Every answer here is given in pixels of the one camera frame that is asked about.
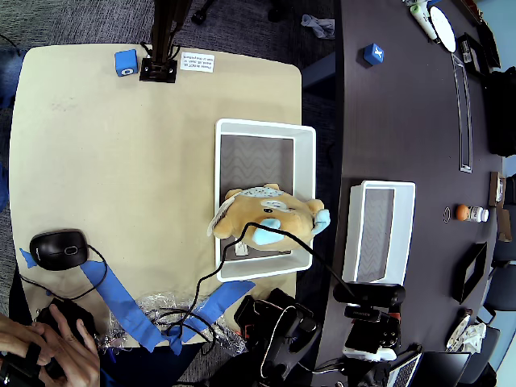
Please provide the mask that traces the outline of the person's hand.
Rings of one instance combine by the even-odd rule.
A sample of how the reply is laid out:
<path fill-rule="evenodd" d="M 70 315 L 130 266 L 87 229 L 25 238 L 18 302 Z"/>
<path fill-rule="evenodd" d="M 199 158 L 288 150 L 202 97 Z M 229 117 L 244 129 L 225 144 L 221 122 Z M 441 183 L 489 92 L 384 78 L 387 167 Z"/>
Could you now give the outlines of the person's hand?
<path fill-rule="evenodd" d="M 81 319 L 76 328 L 82 340 L 72 333 L 65 316 L 54 304 L 50 313 L 58 329 L 46 323 L 24 326 L 1 316 L 1 352 L 25 359 L 29 347 L 40 348 L 35 363 L 40 367 L 38 378 L 46 386 L 99 386 L 100 359 L 93 337 Z"/>

